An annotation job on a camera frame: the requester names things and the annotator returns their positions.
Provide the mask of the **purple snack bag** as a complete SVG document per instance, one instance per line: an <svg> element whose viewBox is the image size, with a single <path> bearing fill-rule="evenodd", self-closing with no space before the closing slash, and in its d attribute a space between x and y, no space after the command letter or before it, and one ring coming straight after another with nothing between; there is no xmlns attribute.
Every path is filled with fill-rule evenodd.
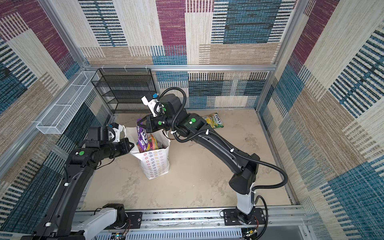
<svg viewBox="0 0 384 240"><path fill-rule="evenodd" d="M140 153L147 152L149 150L149 142L146 129L139 126L141 118L137 119L137 133L138 133L138 149Z"/></svg>

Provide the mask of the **white printed paper bag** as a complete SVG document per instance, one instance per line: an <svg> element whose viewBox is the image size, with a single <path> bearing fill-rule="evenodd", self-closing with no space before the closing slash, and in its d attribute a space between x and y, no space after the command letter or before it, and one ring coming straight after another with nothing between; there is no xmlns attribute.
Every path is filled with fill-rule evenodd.
<svg viewBox="0 0 384 240"><path fill-rule="evenodd" d="M135 146L130 154L139 160L139 164L144 174L149 180L165 175L169 172L169 150L171 140L164 136L162 131L152 133L152 139L157 141L158 149L140 152L138 147L138 131L137 128L126 128L127 137Z"/></svg>

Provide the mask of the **small green Fox's candy bag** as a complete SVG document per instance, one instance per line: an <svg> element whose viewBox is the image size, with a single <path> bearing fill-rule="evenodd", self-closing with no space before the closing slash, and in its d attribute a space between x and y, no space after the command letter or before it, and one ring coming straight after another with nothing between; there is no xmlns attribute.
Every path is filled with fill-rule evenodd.
<svg viewBox="0 0 384 240"><path fill-rule="evenodd" d="M202 118L213 128L223 128L224 124L218 113L212 113L209 115L202 116Z"/></svg>

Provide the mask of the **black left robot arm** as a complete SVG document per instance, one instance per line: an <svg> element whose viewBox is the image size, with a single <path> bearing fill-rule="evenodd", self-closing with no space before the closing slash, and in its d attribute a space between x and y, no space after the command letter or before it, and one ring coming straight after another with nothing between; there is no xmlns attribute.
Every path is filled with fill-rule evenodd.
<svg viewBox="0 0 384 240"><path fill-rule="evenodd" d="M92 240L107 227L121 229L129 219L122 204L107 204L88 220L73 228L73 219L83 192L104 159L114 160L128 154L135 146L126 128L117 123L90 127L87 138L71 151L65 163L64 177L41 222L23 240Z"/></svg>

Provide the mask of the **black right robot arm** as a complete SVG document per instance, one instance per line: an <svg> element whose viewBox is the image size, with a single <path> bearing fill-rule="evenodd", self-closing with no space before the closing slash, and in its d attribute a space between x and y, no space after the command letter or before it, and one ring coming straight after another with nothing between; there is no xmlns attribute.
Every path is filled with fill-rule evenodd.
<svg viewBox="0 0 384 240"><path fill-rule="evenodd" d="M159 130L170 131L179 143L193 141L219 158L233 173L229 181L230 187L237 194L236 221L248 225L254 220L253 210L261 199L255 196L258 189L277 189L288 182L288 175L281 168L261 161L257 154L249 155L236 148L220 136L198 114L188 113L185 109L186 93L178 87L166 89L161 95L147 93L142 102L151 114L138 121L137 125L147 133ZM279 172L283 176L281 183L274 185L255 185L259 166L265 166Z"/></svg>

